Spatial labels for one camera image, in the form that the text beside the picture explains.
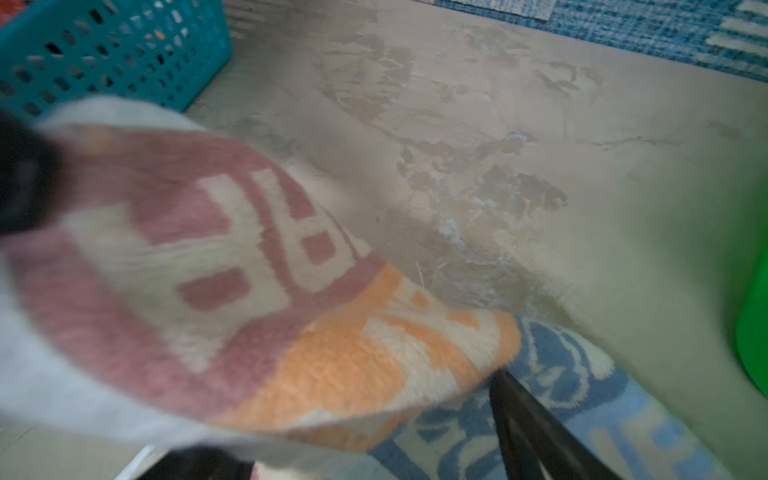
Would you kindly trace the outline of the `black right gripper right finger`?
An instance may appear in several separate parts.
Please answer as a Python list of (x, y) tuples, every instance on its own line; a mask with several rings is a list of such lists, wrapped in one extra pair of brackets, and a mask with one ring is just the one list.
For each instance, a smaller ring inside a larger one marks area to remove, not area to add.
[(509, 479), (619, 479), (510, 373), (492, 376), (489, 398)]

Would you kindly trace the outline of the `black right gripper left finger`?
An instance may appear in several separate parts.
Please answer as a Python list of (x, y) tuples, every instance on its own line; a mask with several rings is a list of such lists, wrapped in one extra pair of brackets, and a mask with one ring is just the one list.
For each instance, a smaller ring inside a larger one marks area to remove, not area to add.
[(141, 473), (138, 480), (249, 480), (254, 465), (223, 449), (194, 447), (172, 450)]

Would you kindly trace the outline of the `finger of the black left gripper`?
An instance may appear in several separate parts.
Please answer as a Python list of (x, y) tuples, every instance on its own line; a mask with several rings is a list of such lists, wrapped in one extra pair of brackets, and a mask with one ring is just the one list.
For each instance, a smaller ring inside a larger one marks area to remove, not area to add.
[(60, 150), (46, 136), (1, 112), (1, 235), (35, 228), (51, 208)]

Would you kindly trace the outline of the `multicolour rabbit towel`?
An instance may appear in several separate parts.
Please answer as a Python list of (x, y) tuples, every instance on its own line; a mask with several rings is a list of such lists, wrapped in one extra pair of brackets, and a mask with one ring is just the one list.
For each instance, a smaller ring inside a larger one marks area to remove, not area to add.
[(729, 477), (599, 347), (444, 303), (248, 146), (116, 97), (31, 127), (60, 169), (1, 235), (3, 415), (223, 449), (251, 479), (509, 479), (504, 370), (619, 479)]

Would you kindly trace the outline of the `teal plastic basket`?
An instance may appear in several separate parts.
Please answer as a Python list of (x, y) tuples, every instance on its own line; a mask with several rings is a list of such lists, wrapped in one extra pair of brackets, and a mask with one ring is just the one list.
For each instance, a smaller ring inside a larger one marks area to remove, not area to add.
[(182, 111), (231, 54), (220, 1), (35, 1), (1, 28), (1, 108), (37, 122), (111, 95)]

